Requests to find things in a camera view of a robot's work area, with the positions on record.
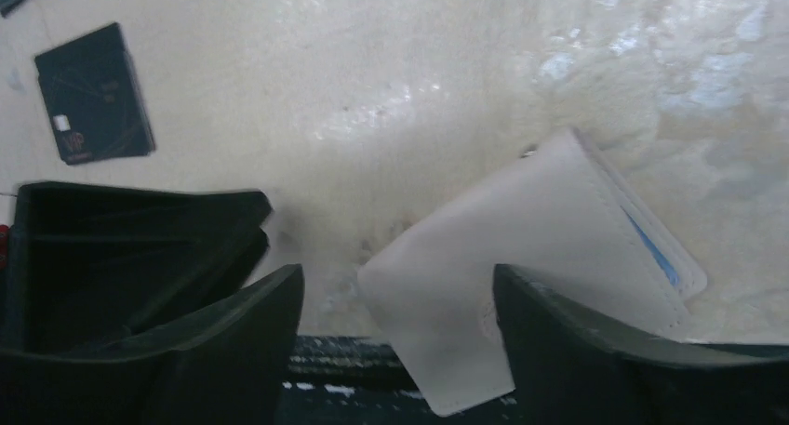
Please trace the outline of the black VIP card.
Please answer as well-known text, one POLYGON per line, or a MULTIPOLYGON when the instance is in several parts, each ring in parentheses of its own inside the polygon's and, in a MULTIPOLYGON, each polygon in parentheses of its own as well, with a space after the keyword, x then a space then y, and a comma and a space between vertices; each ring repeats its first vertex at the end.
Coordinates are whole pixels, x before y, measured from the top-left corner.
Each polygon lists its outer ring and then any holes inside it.
POLYGON ((155 150, 121 25, 112 22, 34 57, 60 159, 68 166, 155 150))

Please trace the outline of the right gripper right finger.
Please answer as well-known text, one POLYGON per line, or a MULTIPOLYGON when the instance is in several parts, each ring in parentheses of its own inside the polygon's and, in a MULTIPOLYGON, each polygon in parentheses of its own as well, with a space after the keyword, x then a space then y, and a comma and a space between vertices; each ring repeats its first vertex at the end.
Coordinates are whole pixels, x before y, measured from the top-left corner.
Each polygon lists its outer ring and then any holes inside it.
POLYGON ((784 424, 784 345, 665 339, 495 267, 498 327, 529 424, 784 424))

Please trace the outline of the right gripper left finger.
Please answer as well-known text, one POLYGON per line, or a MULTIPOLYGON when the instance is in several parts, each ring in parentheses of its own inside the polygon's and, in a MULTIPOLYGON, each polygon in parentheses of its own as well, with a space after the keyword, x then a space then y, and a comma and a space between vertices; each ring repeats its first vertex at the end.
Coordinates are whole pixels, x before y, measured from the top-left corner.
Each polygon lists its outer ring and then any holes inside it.
POLYGON ((272 424, 301 318, 288 264, 139 335, 1 353, 5 424, 272 424))

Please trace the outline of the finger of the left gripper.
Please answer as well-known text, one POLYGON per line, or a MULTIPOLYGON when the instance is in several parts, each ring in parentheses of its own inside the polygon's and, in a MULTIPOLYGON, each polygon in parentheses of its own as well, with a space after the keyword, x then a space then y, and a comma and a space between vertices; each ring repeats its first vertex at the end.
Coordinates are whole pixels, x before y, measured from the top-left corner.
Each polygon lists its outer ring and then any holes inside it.
POLYGON ((261 191, 22 185, 1 274, 1 345, 70 352, 229 297, 267 250, 271 212, 261 191))

